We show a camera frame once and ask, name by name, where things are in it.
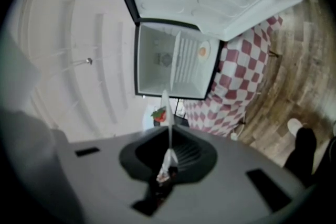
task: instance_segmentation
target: mini fridge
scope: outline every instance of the mini fridge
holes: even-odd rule
[[[302,0],[125,0],[136,25],[138,95],[204,100],[221,46]]]

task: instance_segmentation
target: black pants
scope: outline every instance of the black pants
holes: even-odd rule
[[[334,144],[336,145],[336,137],[330,141],[317,171],[312,176],[316,137],[312,129],[301,128],[296,135],[295,150],[289,155],[285,168],[296,175],[306,187],[329,178],[336,171],[334,163],[331,163],[331,155],[335,154],[336,149]]]

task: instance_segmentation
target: white plate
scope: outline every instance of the white plate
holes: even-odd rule
[[[203,48],[205,49],[205,55],[201,56],[199,51]],[[200,62],[205,62],[209,58],[209,55],[210,55],[210,43],[209,41],[204,41],[202,42],[200,48],[197,51],[198,59]]]

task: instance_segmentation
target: table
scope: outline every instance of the table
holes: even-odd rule
[[[270,35],[281,25],[275,15],[224,44],[206,100],[183,101],[190,128],[227,136],[238,126],[264,76]]]

